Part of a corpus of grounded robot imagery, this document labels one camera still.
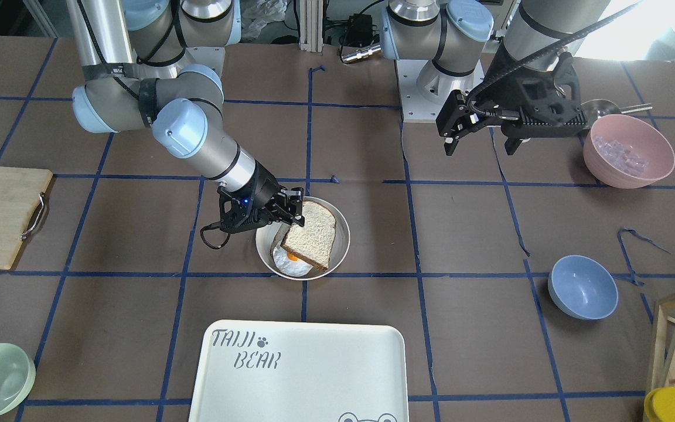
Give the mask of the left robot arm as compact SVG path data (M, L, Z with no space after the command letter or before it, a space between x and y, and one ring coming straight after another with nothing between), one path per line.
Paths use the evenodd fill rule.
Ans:
M479 77L480 54L495 17L477 1L389 1L380 47L387 59L423 60L416 86L440 105L435 118L445 153L462 137L498 126L513 155L522 142L572 137L589 118L579 95L574 35L595 22L607 1L521 1L495 56Z

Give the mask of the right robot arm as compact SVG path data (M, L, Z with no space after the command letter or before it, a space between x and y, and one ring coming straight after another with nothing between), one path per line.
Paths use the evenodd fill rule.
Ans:
M92 133L150 130L169 154L217 184L225 233L304 225L303 189L287 189L223 129L216 70L190 55L235 45L238 1L69 1L85 78L73 112Z

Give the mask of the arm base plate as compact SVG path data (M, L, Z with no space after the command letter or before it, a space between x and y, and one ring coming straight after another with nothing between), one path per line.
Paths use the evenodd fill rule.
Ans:
M452 77L428 60L397 60L397 85L405 122L434 123L451 91L468 93L484 80L478 62L472 74Z

